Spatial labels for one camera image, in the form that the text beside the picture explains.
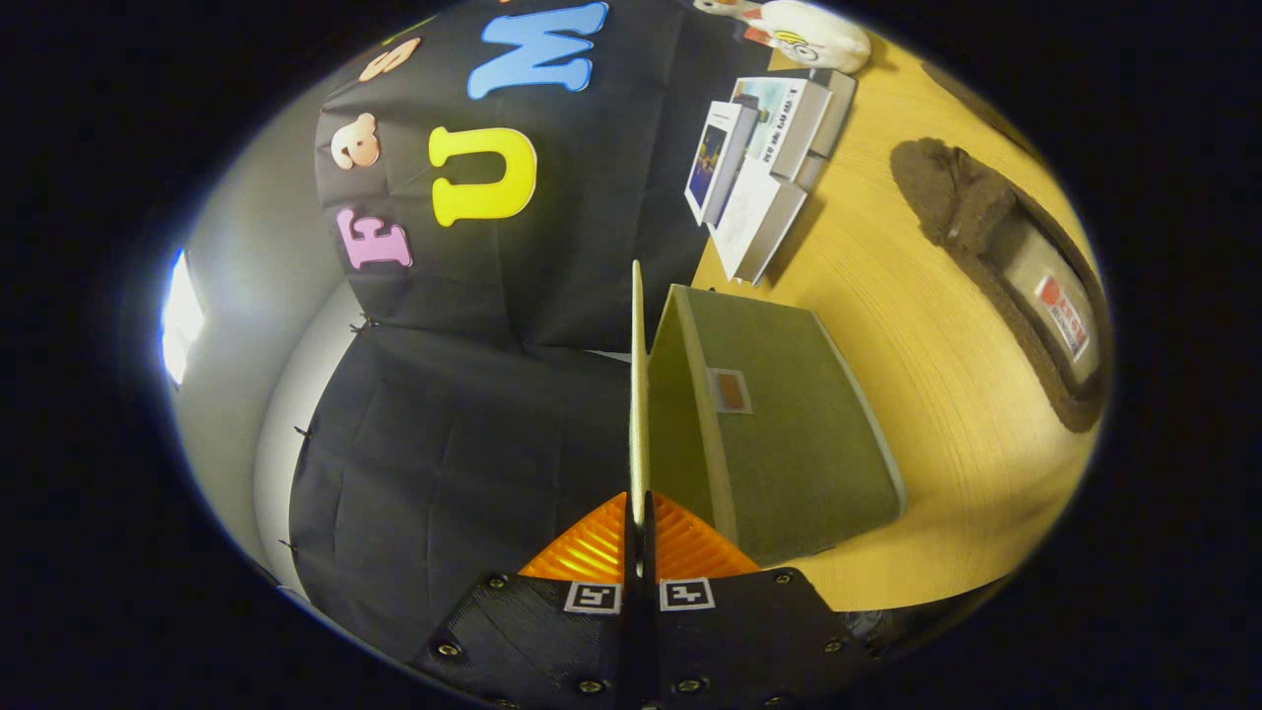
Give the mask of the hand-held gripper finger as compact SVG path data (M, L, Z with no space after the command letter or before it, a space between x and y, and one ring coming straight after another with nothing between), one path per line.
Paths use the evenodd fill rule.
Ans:
M760 569L681 504L646 496L644 702L820 709L875 668L799 569Z
M413 667L482 709L632 707L644 690L637 549L622 491L522 571L464 589Z

